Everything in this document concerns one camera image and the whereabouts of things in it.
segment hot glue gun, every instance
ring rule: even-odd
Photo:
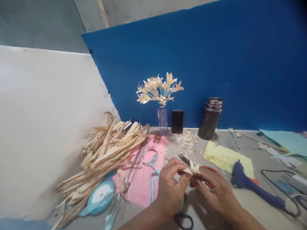
[[[262,199],[264,199],[267,203],[272,205],[275,208],[281,209],[283,211],[286,210],[285,206],[286,203],[284,200],[282,200],[278,196],[273,196],[272,194],[264,191],[262,188],[257,186],[255,183],[253,183],[244,173],[244,167],[241,164],[240,160],[238,160],[232,169],[232,178],[231,178],[231,184],[235,188],[246,188],[254,193],[256,193],[258,196],[260,196]]]

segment black scissor handle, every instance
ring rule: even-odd
[[[185,228],[182,226],[182,224],[180,223],[180,219],[184,219],[184,218],[187,218],[191,221],[191,226],[188,227],[188,228]],[[178,213],[178,214],[175,214],[174,215],[174,220],[176,222],[176,224],[182,229],[182,230],[192,230],[193,227],[194,227],[194,222],[193,222],[193,219],[191,216],[187,215],[187,214],[184,214],[184,213]]]

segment hand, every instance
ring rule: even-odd
[[[182,173],[182,170],[187,167],[182,161],[172,158],[160,172],[158,195],[153,205],[158,207],[159,212],[168,219],[173,217],[180,208],[192,175],[183,173],[178,183],[172,178],[177,172]]]
[[[246,214],[244,208],[231,191],[224,177],[218,172],[199,168],[200,174],[191,179],[191,187],[195,187],[201,197],[211,208],[222,216],[229,224],[235,225]],[[212,188],[208,190],[202,181],[208,182]]]

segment smartphone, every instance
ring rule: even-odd
[[[181,134],[183,132],[183,111],[172,111],[172,133]]]

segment thermos lid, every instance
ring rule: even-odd
[[[210,109],[221,109],[223,100],[218,97],[210,97],[206,102],[206,107]]]

